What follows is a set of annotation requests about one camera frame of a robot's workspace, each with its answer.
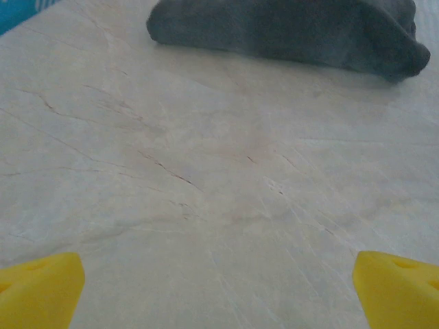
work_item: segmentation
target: white marble countertop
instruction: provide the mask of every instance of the white marble countertop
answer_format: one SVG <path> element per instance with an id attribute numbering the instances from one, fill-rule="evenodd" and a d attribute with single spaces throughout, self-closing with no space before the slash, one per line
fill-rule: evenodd
<path id="1" fill-rule="evenodd" d="M 0 38 L 0 267 L 79 252 L 71 328 L 366 329 L 356 253 L 439 264 L 439 24 L 378 77 L 160 47 L 154 0 Z"/>

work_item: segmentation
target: gray cloth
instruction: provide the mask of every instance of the gray cloth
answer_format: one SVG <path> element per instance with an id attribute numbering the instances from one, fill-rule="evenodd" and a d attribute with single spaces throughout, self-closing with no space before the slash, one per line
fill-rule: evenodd
<path id="1" fill-rule="evenodd" d="M 429 59 L 412 0 L 161 0 L 156 42 L 320 63 L 400 81 Z"/>

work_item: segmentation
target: yellow plastic piece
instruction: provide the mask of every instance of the yellow plastic piece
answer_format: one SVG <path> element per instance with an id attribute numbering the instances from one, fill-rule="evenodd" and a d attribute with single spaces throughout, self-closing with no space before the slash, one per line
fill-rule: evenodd
<path id="1" fill-rule="evenodd" d="M 360 252 L 353 281 L 372 329 L 439 328 L 438 266 Z"/>
<path id="2" fill-rule="evenodd" d="M 67 329 L 84 282 L 74 253 L 0 269 L 0 329 Z"/>

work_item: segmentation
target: blue box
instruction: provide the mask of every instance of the blue box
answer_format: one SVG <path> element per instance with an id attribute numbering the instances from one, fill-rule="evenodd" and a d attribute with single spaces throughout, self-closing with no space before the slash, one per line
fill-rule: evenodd
<path id="1" fill-rule="evenodd" d="M 0 0 L 0 36 L 59 0 Z"/>

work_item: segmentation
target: folded fabric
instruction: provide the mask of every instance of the folded fabric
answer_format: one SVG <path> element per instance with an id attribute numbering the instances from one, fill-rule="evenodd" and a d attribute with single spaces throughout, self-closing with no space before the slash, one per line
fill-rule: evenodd
<path id="1" fill-rule="evenodd" d="M 416 42 L 412 0 L 161 0 L 147 20 L 167 45 L 234 51 L 374 73 L 418 75 L 429 50 Z"/>

